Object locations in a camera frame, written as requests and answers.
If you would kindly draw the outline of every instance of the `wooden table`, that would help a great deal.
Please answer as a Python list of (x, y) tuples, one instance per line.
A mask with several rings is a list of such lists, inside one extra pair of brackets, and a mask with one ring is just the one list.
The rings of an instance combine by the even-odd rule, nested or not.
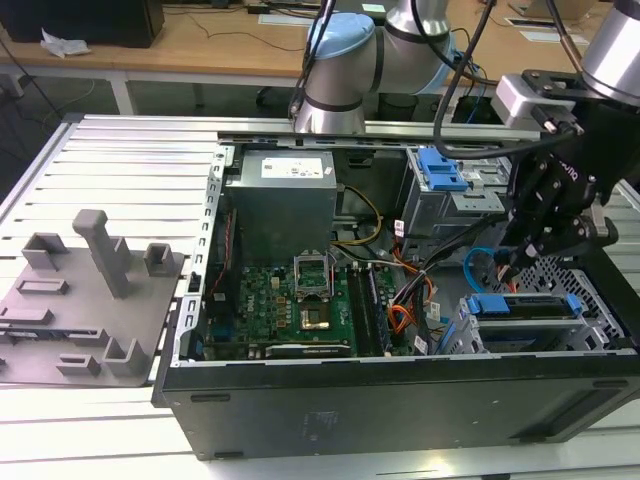
[[(597, 5), (593, 15), (572, 27), (573, 31), (590, 40), (609, 8), (609, 4)], [(452, 28), (464, 27), (473, 32), (481, 9), (474, 0), (450, 0), (448, 15)], [(244, 10), (187, 15), (180, 14), (178, 8), (166, 8), (165, 13), (164, 29), (148, 49), (90, 45), (92, 52), (88, 55), (60, 59), (38, 44), (12, 42), (6, 33), (3, 38), (30, 74), (108, 80), (121, 114), (135, 113), (130, 81), (279, 87), (295, 84), (307, 28), (262, 25), (257, 15)], [(492, 14), (495, 23), (487, 25), (474, 55), (474, 61), (487, 71), (489, 78), (498, 79), (505, 73), (527, 68), (570, 71), (571, 65), (560, 44), (528, 41), (520, 29), (498, 25), (506, 24), (505, 16), (517, 17), (506, 0), (502, 0)], [(215, 35), (207, 38), (207, 32)], [(462, 32), (457, 33), (456, 40), (459, 48), (466, 47)], [(4, 85), (11, 86), (7, 76), (20, 73), (6, 53), (0, 51)], [(195, 93), (197, 96), (201, 90), (196, 89)]]

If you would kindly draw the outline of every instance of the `aluminum workbench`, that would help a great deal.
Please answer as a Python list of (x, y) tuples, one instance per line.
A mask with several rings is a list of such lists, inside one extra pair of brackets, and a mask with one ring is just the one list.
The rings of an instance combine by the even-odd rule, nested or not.
[[(82, 207), (106, 210), (110, 232), (126, 235), (132, 249), (159, 240), (189, 255), (216, 132), (260, 128), (287, 131), (289, 125), (100, 116), (62, 124), (0, 207), (0, 297), (22, 270), (20, 249), (34, 231), (60, 232), (66, 245), (83, 245), (70, 226)], [(430, 133), (419, 124), (367, 128)], [(468, 128), (482, 137), (499, 127)], [(608, 253), (636, 291), (639, 200), (622, 182), (607, 207), (621, 236)], [(188, 267), (187, 260), (183, 272)], [(152, 407), (151, 390), (0, 385), (0, 478), (640, 478), (640, 401), (564, 444), (206, 463), (190, 451), (171, 410)]]

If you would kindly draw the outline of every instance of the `black computer case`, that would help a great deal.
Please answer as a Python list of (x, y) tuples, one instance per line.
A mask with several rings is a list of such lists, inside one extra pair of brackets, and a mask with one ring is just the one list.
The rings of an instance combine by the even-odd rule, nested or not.
[(164, 14), (160, 0), (2, 0), (0, 22), (16, 42), (39, 42), (44, 29), (89, 46), (147, 48)]

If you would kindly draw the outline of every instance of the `desk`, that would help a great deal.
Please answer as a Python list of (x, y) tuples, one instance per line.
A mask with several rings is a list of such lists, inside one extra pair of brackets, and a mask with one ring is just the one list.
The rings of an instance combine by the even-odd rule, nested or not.
[[(87, 116), (63, 123), (0, 206), (0, 298), (24, 266), (14, 257), (33, 231), (71, 222), (81, 206), (106, 210), (109, 233), (126, 233), (131, 249), (171, 243), (190, 255), (206, 188), (206, 167), (219, 130), (251, 130), (250, 119)], [(287, 131), (285, 120), (261, 120)], [(369, 127), (380, 128), (381, 122)], [(427, 137), (430, 125), (411, 124)], [(455, 129), (493, 130), (495, 126)], [(120, 176), (104, 175), (118, 172)], [(69, 175), (75, 165), (75, 175)], [(192, 173), (176, 177), (180, 166)], [(202, 185), (188, 181), (200, 179)], [(173, 184), (167, 186), (166, 179)], [(100, 189), (88, 188), (101, 182)], [(637, 208), (622, 182), (606, 207), (614, 221)], [(621, 233), (608, 252), (624, 260), (637, 231)], [(65, 245), (81, 246), (77, 235)], [(185, 260), (189, 271), (190, 260)], [(633, 266), (628, 267), (633, 275)], [(183, 292), (180, 285), (177, 292)], [(152, 373), (150, 381), (155, 378)], [(538, 472), (512, 478), (640, 478), (640, 401), (564, 444), (199, 462), (169, 409), (154, 409), (151, 388), (74, 389), (0, 385), (0, 478), (112, 480), (417, 480)]]
[[(474, 0), (450, 0), (448, 15), (452, 28), (464, 27), (473, 32), (481, 8)], [(609, 4), (598, 4), (591, 18), (575, 26), (576, 33), (590, 40), (610, 8)], [(38, 44), (14, 43), (6, 34), (3, 38), (34, 76), (108, 80), (123, 115), (135, 113), (129, 81), (274, 87), (295, 84), (302, 63), (306, 28), (260, 25), (257, 15), (245, 11), (176, 15), (179, 9), (166, 10), (165, 27), (148, 49), (90, 45), (92, 53), (88, 55), (60, 59)], [(504, 23), (505, 16), (517, 15), (503, 0), (492, 17)], [(207, 40), (207, 34), (194, 19), (210, 33), (246, 32), (274, 45), (300, 51), (279, 50), (246, 35), (218, 35)], [(466, 46), (461, 34), (457, 36), (457, 43), (461, 48)], [(532, 43), (518, 29), (494, 22), (487, 25), (474, 60), (493, 79), (527, 68), (571, 71), (560, 44)], [(0, 51), (0, 74), (20, 73), (6, 53)]]

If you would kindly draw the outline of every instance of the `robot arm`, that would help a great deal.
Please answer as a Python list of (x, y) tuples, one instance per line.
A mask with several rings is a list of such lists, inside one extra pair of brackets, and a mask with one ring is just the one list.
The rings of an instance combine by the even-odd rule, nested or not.
[[(419, 0), (417, 6), (432, 42), (452, 58), (447, 0)], [(302, 104), (295, 106), (295, 131), (364, 133), (362, 97), (366, 92), (427, 93), (439, 88), (447, 73), (446, 65), (418, 32), (410, 0), (399, 1), (384, 27), (374, 28), (365, 15), (334, 14), (322, 35)]]
[(525, 71), (501, 79), (492, 104), (507, 125), (535, 119), (577, 135), (511, 158), (513, 201), (497, 258), (504, 280), (540, 255), (571, 256), (617, 241), (602, 213), (616, 183), (640, 161), (640, 3), (616, 1), (579, 74)]

